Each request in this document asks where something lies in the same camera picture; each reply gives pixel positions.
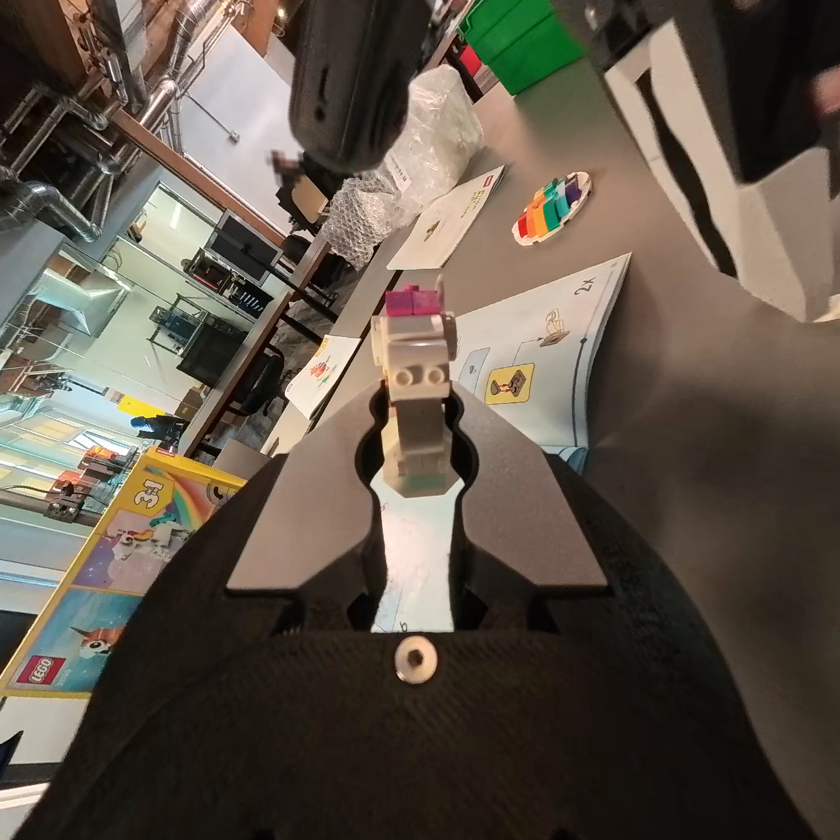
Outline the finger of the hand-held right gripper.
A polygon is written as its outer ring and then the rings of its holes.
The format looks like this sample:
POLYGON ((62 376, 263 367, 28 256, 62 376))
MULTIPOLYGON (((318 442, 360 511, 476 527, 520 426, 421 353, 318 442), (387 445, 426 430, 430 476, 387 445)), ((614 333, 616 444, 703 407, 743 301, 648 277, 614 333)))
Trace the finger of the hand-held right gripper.
POLYGON ((712 118, 687 23, 670 18, 604 80, 656 183, 702 254, 742 278, 739 176, 712 118))
POLYGON ((718 185, 721 236, 742 288, 802 323, 825 315, 832 295, 828 160, 812 147, 751 184, 723 162, 718 185))

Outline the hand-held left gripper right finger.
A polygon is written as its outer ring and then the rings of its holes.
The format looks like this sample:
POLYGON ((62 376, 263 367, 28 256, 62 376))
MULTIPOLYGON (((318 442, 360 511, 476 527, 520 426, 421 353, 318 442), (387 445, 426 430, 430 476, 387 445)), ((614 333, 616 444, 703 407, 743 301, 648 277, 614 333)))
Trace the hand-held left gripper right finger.
POLYGON ((464 485, 448 567, 453 616, 512 606, 526 616, 558 600, 609 592, 590 540, 555 475, 565 463, 460 384, 448 399, 451 465, 464 485))

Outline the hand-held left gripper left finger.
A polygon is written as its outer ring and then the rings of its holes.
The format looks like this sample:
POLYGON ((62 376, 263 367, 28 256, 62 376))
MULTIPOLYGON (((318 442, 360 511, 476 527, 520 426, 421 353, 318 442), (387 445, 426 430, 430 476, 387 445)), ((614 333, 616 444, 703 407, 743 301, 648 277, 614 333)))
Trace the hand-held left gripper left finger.
POLYGON ((381 504, 388 399, 368 385, 282 459, 280 472, 228 578, 234 595, 285 596, 302 609, 374 617, 387 566, 381 504))

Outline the white lego animal model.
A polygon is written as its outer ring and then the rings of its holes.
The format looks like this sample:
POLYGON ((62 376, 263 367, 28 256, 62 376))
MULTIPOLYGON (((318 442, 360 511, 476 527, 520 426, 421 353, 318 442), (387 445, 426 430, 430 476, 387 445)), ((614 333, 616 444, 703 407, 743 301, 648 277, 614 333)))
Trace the white lego animal model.
POLYGON ((384 483, 405 499, 442 496, 455 483, 446 404, 458 349, 442 275, 434 288, 388 291, 383 313, 371 320, 371 342, 388 400, 384 483))

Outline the silver elbow pipe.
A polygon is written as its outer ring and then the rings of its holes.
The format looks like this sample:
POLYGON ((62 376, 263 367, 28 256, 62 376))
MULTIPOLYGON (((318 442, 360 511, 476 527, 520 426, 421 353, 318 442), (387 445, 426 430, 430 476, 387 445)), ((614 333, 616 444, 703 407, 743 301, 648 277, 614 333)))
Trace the silver elbow pipe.
POLYGON ((95 225, 77 210, 54 186, 42 182, 11 182, 1 184, 1 232, 21 228, 38 215, 47 214, 65 229, 68 235, 91 243, 101 235, 95 225))

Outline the plate of rainbow lego bricks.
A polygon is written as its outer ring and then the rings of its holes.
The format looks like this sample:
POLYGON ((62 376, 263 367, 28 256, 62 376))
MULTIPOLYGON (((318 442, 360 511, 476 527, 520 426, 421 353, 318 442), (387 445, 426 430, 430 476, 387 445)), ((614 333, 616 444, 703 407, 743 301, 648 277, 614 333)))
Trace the plate of rainbow lego bricks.
POLYGON ((582 210, 592 186, 592 177, 584 171, 552 179, 535 192, 512 226, 516 243, 529 247, 558 234, 582 210))

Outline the yellow lego box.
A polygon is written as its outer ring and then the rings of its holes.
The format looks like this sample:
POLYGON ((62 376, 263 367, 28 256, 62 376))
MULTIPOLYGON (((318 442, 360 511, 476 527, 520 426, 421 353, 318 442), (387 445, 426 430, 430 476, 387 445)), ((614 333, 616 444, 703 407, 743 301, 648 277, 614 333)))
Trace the yellow lego box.
POLYGON ((2 697, 89 698, 155 579, 245 483, 145 450, 4 669, 2 697))

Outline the green plastic bin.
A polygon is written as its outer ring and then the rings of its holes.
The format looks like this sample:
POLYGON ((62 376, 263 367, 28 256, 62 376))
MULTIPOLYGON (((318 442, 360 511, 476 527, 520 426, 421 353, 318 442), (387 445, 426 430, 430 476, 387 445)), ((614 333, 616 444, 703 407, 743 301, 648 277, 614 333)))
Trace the green plastic bin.
POLYGON ((531 88, 557 70, 585 56, 585 48, 553 10, 525 29, 506 16, 501 23, 505 44, 488 64, 512 96, 531 88))
POLYGON ((458 31, 465 40, 519 37, 552 14, 551 1, 476 1, 458 31))

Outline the clear plastic bag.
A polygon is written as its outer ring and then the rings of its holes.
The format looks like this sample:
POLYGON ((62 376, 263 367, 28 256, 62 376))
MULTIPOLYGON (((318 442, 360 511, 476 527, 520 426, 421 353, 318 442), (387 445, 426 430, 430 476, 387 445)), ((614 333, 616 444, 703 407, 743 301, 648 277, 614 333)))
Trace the clear plastic bag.
POLYGON ((455 68, 440 65, 416 77, 404 128, 380 166, 393 194, 394 228, 448 194, 484 144, 474 102, 455 68))

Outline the bubble wrap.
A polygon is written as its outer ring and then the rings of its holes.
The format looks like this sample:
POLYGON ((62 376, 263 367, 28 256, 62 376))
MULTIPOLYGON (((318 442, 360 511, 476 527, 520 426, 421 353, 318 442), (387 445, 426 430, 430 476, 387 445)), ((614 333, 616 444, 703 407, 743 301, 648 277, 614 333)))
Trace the bubble wrap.
POLYGON ((394 179, 386 171, 373 170, 343 180, 320 232, 335 255, 362 271, 402 222, 401 194, 394 179))

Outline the black office chair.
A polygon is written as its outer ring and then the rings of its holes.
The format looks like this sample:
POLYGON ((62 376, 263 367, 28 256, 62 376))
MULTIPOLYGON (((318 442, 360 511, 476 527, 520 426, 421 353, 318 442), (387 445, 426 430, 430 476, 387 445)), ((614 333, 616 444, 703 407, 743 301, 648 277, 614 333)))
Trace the black office chair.
POLYGON ((284 354, 270 346, 239 380, 227 410, 237 417, 251 417, 257 413, 267 417, 272 403, 278 398, 285 399, 282 395, 285 368, 284 354))

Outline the small booklet with orange figure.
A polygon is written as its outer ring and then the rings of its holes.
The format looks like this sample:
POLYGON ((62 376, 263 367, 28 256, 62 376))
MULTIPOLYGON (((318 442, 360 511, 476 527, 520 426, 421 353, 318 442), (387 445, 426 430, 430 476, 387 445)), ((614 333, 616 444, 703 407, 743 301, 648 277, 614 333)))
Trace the small booklet with orange figure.
POLYGON ((290 381, 285 397, 311 421, 360 346, 360 339, 326 335, 315 354, 290 381))

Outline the white closed booklet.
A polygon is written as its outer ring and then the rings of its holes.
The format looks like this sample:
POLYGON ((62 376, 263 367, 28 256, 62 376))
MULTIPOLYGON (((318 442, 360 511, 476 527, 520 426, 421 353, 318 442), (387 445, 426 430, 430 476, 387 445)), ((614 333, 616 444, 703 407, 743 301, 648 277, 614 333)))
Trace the white closed booklet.
POLYGON ((432 270, 445 266, 476 221, 489 196, 504 177, 503 164, 457 185, 417 218, 406 241, 389 262, 388 270, 432 270))

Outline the black machine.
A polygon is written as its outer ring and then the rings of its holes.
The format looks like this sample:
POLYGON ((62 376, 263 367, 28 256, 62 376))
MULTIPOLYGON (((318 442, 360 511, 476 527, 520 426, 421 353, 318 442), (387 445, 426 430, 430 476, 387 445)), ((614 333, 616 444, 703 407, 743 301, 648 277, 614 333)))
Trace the black machine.
POLYGON ((247 335, 248 331, 224 320, 204 321, 187 342, 175 369, 214 388, 247 335))

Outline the black monitor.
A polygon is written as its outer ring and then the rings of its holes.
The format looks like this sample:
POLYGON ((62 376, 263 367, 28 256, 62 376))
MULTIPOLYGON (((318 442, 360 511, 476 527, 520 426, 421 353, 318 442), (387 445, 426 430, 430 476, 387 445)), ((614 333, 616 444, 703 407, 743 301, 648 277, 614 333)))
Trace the black monitor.
POLYGON ((259 287, 268 277, 289 277, 280 264, 280 248, 229 209, 224 210, 203 249, 259 287))

